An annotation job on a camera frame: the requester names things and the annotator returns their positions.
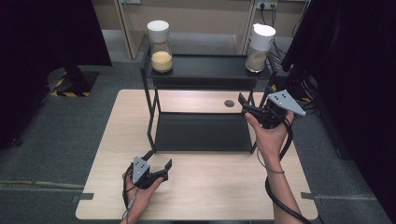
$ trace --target cylindrical container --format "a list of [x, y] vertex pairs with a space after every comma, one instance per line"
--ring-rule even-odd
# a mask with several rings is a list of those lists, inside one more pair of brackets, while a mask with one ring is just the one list
[[169, 43], [169, 23], [166, 21], [149, 22], [148, 37], [152, 68], [161, 73], [171, 70], [173, 61]]
[[259, 73], [265, 67], [267, 53], [269, 52], [276, 30], [267, 25], [254, 24], [250, 47], [247, 53], [247, 70]]

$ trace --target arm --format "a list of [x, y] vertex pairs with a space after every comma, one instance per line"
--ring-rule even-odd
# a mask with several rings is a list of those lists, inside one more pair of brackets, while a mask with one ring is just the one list
[[[268, 181], [271, 191], [274, 195], [287, 207], [301, 214], [297, 202], [284, 174], [274, 173], [272, 171], [283, 171], [279, 160], [279, 153], [283, 142], [287, 136], [286, 127], [280, 124], [274, 129], [266, 130], [260, 123], [249, 113], [245, 115], [247, 122], [252, 126], [256, 133], [257, 147], [262, 154], [264, 164], [267, 168]], [[291, 112], [287, 115], [287, 119], [292, 122], [294, 116]], [[274, 204], [275, 223], [301, 223], [295, 217], [292, 217], [277, 205]]]
[[[127, 189], [133, 188], [131, 178], [126, 178]], [[161, 185], [163, 178], [157, 179], [148, 189], [134, 188], [128, 191], [128, 202], [135, 195], [134, 204], [131, 209], [127, 212], [126, 217], [121, 221], [120, 224], [135, 224], [137, 220], [142, 216], [144, 211], [149, 207], [149, 201], [154, 191]]]

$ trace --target black metal shelf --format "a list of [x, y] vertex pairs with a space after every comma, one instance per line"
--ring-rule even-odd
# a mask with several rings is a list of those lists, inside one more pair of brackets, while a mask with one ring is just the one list
[[[248, 123], [240, 113], [184, 113], [161, 110], [158, 90], [202, 91], [250, 91], [253, 93], [260, 79], [271, 83], [277, 70], [272, 73], [268, 66], [260, 73], [246, 69], [246, 55], [173, 55], [170, 71], [159, 73], [152, 69], [149, 49], [140, 66], [143, 85], [148, 101], [150, 121], [148, 140], [157, 151], [254, 151]], [[148, 79], [152, 80], [154, 97], [151, 102]], [[155, 141], [151, 136], [155, 111], [158, 123]]]

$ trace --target lower shelf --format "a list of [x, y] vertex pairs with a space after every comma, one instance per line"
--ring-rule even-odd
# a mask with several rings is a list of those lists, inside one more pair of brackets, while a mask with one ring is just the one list
[[241, 114], [169, 113], [159, 116], [157, 151], [246, 151], [252, 145]]

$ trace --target gray floor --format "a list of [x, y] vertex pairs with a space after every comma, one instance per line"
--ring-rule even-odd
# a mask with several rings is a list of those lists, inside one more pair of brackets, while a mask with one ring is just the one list
[[[0, 151], [0, 223], [119, 223], [78, 220], [75, 212], [118, 91], [142, 89], [141, 59], [129, 60], [122, 41], [106, 34], [112, 67], [81, 66], [100, 71], [89, 97], [48, 96], [26, 127], [23, 144]], [[177, 53], [234, 53], [227, 35], [173, 34], [171, 41]], [[52, 88], [62, 73], [49, 75]], [[316, 113], [295, 120], [293, 129], [321, 217], [313, 223], [390, 223], [355, 163], [337, 157]]]

